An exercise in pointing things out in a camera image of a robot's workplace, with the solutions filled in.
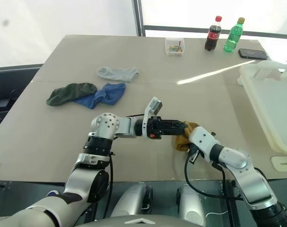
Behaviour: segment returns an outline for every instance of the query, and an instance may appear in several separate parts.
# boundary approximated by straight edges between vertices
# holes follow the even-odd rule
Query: green bottle
[[[228,39],[224,44],[224,51],[233,52],[239,42],[239,39],[243,32],[243,26],[245,19],[243,17],[239,17],[237,24],[230,30]]]

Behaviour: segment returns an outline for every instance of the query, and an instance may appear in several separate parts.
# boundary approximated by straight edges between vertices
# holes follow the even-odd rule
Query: blue sock
[[[125,83],[106,84],[101,90],[96,91],[96,93],[76,99],[74,102],[90,109],[94,109],[100,102],[115,105],[123,96],[125,88]]]

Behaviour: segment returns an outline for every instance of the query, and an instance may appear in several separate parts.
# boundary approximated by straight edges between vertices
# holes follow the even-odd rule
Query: red bottle cap
[[[222,17],[221,16],[216,16],[216,21],[217,22],[220,22],[222,20]]]

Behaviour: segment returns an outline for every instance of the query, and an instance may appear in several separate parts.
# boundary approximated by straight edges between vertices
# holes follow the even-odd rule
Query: clear plastic box
[[[165,38],[165,52],[167,56],[182,56],[184,50],[183,38]]]
[[[287,65],[261,61],[240,68],[240,80],[271,148],[287,154]],[[276,170],[287,171],[287,157],[272,157]]]

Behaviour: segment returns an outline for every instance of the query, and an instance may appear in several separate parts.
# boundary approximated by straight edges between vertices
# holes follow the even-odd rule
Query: cola bottle
[[[215,49],[221,32],[221,25],[220,25],[221,19],[222,19],[221,16],[216,16],[215,23],[212,26],[210,26],[208,38],[206,39],[204,46],[205,50],[211,51]]]

